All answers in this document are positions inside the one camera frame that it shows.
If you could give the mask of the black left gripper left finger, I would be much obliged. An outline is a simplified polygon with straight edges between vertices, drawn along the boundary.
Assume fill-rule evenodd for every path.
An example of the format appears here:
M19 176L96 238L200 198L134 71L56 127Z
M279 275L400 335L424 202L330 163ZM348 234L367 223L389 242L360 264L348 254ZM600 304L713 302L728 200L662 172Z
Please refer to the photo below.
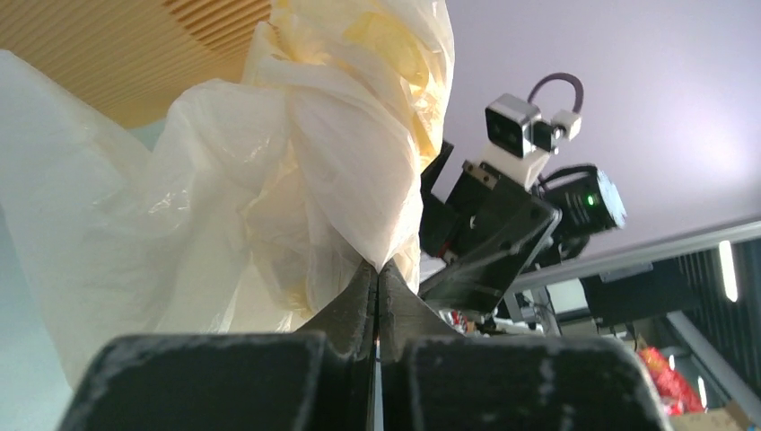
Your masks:
M376 270L288 333L130 335L93 359L63 430L370 430Z

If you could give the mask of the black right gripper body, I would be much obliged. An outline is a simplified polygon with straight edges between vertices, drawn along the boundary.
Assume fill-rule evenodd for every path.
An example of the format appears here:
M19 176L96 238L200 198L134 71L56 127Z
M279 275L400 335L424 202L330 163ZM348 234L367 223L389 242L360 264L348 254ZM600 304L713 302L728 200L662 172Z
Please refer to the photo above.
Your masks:
M562 212L487 162L465 161L450 195L437 198L433 185L452 151L442 143L421 176L420 247L446 266L418 294L434 309L488 314L549 246Z

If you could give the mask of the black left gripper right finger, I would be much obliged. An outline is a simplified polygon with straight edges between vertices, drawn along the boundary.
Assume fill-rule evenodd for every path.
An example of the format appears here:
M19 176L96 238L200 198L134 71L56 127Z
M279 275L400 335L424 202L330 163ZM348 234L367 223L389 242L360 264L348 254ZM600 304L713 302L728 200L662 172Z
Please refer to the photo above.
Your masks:
M598 336L468 338L378 276L383 425L388 430L668 430L652 379Z

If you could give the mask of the translucent cream trash bag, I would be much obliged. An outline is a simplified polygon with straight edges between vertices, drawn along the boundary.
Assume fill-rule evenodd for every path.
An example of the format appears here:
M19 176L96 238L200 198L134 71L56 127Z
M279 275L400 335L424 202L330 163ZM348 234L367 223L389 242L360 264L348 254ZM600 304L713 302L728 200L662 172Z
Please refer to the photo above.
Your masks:
M1 207L69 385L127 334L296 329L363 262L418 289L447 5L273 7L241 80L182 93L153 149L2 52Z

